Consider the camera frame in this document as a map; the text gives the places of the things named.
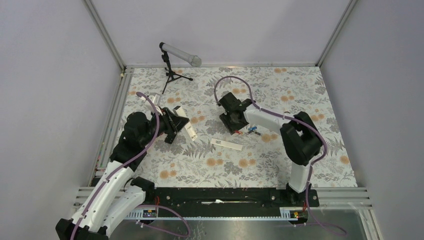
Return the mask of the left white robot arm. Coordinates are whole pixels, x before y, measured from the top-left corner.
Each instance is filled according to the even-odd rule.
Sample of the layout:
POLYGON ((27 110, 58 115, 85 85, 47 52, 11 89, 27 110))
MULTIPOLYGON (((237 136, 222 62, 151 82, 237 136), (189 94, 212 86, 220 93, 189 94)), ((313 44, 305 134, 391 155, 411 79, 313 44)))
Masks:
POLYGON ((70 219, 62 218, 56 224, 59 239, 107 240, 133 209, 152 204, 155 184, 142 177, 132 179, 125 194, 119 199, 116 196, 146 157, 156 137, 165 134, 165 142, 171 144, 189 121, 167 107, 153 110, 151 119, 143 112, 131 113, 104 174, 87 200, 70 219))

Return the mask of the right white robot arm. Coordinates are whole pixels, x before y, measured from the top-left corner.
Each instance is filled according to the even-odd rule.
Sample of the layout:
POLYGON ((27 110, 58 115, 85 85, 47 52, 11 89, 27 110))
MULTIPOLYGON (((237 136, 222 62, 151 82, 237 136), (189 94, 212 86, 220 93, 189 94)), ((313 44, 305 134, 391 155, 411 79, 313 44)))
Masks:
POLYGON ((278 114, 259 108, 249 98, 241 101, 231 92, 219 99, 217 104, 224 109, 219 118, 230 134, 255 125, 281 136, 286 155, 292 161, 288 182, 290 189, 286 198, 293 206, 301 205, 307 199, 305 190, 308 188, 310 161, 323 146, 310 116, 303 111, 294 116, 278 114))

